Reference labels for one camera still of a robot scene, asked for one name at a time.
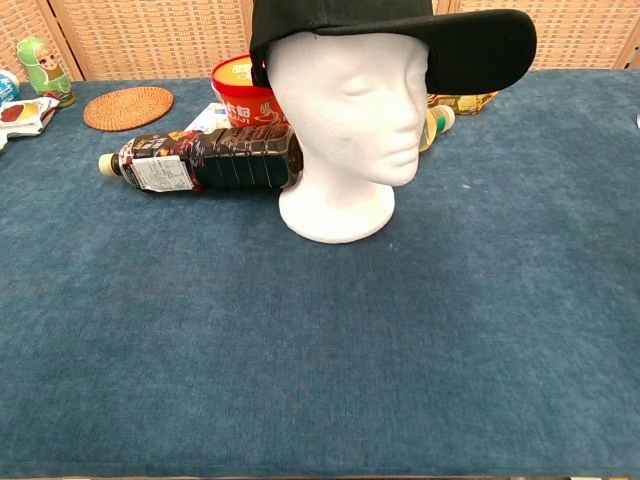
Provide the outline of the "black baseball cap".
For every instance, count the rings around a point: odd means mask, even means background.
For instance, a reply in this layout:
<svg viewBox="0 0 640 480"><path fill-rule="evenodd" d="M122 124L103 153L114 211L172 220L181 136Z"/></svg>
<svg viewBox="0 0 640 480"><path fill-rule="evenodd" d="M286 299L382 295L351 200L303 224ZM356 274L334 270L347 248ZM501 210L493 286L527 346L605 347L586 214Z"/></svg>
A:
<svg viewBox="0 0 640 480"><path fill-rule="evenodd" d="M302 32L416 38L429 47L425 81L436 95L503 90L525 75L537 49L534 22L515 9L435 14L427 0L253 0L249 54L254 85L270 86L270 45Z"/></svg>

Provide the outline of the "white foam mannequin head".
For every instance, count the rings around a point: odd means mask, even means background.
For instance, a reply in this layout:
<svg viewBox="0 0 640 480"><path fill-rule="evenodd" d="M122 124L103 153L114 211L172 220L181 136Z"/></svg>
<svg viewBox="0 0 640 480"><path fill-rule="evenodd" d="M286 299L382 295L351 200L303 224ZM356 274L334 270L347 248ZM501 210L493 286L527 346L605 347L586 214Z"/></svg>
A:
<svg viewBox="0 0 640 480"><path fill-rule="evenodd" d="M270 46L268 79L303 156L301 177L279 197L289 229L341 244L389 222L395 188L418 170L428 54L390 33L303 32Z"/></svg>

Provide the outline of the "small yellow-liquid bottle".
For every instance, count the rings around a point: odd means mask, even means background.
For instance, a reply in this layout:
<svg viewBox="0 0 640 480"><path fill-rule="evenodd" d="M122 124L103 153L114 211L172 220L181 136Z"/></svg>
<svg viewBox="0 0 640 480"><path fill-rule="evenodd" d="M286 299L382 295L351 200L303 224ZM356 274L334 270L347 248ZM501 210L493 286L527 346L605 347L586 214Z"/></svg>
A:
<svg viewBox="0 0 640 480"><path fill-rule="evenodd" d="M455 122L454 110L448 105L437 105L429 108L423 133L420 139L419 152L427 151L433 144L436 136L451 129Z"/></svg>

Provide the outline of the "white printed paper packet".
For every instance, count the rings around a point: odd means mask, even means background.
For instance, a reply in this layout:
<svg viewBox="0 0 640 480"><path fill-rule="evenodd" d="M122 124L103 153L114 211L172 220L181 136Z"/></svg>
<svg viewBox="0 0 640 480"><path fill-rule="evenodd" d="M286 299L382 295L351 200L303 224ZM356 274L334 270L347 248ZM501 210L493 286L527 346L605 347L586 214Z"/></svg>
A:
<svg viewBox="0 0 640 480"><path fill-rule="evenodd" d="M231 127L226 106L223 103L212 102L189 123L186 130L212 133L216 129Z"/></svg>

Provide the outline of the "blue tablecloth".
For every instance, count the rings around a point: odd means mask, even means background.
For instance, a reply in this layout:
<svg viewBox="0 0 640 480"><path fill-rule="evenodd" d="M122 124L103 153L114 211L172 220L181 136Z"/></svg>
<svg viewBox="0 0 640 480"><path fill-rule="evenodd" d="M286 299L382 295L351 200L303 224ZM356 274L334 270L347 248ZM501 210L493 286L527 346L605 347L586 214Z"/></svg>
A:
<svg viewBox="0 0 640 480"><path fill-rule="evenodd" d="M640 476L640 71L528 74L341 246L103 176L109 90L0 153L0 478Z"/></svg>

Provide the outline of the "dark tea plastic bottle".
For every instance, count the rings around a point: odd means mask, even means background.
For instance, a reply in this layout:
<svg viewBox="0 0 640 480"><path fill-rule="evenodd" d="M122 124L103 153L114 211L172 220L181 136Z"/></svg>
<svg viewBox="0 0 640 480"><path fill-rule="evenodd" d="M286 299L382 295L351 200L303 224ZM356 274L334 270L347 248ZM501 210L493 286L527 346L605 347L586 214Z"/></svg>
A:
<svg viewBox="0 0 640 480"><path fill-rule="evenodd" d="M99 170L139 190L284 189L298 180L302 152L287 125L139 135L100 156Z"/></svg>

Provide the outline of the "red instant noodle tub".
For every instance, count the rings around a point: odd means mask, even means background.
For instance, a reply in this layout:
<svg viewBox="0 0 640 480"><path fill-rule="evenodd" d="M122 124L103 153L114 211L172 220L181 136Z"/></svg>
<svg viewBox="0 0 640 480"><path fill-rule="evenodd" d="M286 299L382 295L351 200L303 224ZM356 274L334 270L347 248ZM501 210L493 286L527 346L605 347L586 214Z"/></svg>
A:
<svg viewBox="0 0 640 480"><path fill-rule="evenodd" d="M211 86L224 104L232 126L286 124L286 118L269 88L253 84L248 54L229 58L211 71Z"/></svg>

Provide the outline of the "yellow biscuit pack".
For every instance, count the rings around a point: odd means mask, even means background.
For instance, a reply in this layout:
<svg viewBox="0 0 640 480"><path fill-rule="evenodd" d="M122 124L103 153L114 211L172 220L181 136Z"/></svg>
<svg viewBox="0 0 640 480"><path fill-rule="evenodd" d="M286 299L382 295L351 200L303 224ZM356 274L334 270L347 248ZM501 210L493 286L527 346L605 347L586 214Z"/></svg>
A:
<svg viewBox="0 0 640 480"><path fill-rule="evenodd" d="M475 115L482 111L497 95L498 91L474 95L429 94L428 105L449 106L456 115Z"/></svg>

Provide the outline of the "round woven rattan coaster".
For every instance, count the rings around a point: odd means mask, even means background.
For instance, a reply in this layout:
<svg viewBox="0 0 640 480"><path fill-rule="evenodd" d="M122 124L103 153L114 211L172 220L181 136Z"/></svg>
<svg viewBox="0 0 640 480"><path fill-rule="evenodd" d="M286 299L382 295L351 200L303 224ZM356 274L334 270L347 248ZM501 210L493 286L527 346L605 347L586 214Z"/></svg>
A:
<svg viewBox="0 0 640 480"><path fill-rule="evenodd" d="M99 131L132 130L160 119L173 103L174 95L163 87L123 88L91 100L84 109L83 121Z"/></svg>

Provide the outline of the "woven wooden folding screen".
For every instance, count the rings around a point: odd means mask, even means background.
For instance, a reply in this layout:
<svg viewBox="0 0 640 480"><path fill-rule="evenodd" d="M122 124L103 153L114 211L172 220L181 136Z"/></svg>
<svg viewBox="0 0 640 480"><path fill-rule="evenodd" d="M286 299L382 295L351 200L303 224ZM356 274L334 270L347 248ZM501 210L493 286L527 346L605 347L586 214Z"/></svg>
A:
<svg viewBox="0 0 640 480"><path fill-rule="evenodd" d="M542 69L640 69L640 0L418 0L437 15L513 8ZM208 76L247 52L253 0L0 0L0 69L26 80L20 40L45 41L73 81Z"/></svg>

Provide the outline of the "green matryoshka doll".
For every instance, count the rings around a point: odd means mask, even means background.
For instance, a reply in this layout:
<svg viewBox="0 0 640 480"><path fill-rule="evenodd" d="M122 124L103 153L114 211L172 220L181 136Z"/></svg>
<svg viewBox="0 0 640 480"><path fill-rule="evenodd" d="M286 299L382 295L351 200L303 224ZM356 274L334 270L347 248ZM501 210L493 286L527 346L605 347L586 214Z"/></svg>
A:
<svg viewBox="0 0 640 480"><path fill-rule="evenodd" d="M26 37L17 43L16 52L26 69L29 83L39 97L56 99L58 108L68 107L75 102L68 75L43 39L37 36Z"/></svg>

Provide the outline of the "white bun snack packet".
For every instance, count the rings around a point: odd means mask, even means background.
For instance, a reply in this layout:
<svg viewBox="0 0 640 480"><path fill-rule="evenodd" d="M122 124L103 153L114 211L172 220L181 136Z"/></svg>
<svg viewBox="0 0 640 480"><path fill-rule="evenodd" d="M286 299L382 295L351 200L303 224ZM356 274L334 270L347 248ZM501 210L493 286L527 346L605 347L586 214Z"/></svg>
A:
<svg viewBox="0 0 640 480"><path fill-rule="evenodd" d="M37 136L48 125L59 101L52 97L6 102L0 106L0 134Z"/></svg>

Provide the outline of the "blue round object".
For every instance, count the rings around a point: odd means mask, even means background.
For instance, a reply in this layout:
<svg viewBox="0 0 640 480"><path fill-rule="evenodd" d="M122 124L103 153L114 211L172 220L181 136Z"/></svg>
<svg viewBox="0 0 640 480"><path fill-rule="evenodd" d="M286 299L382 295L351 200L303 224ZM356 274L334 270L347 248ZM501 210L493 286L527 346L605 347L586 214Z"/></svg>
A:
<svg viewBox="0 0 640 480"><path fill-rule="evenodd" d="M8 70L0 70L0 105L20 98L20 82Z"/></svg>

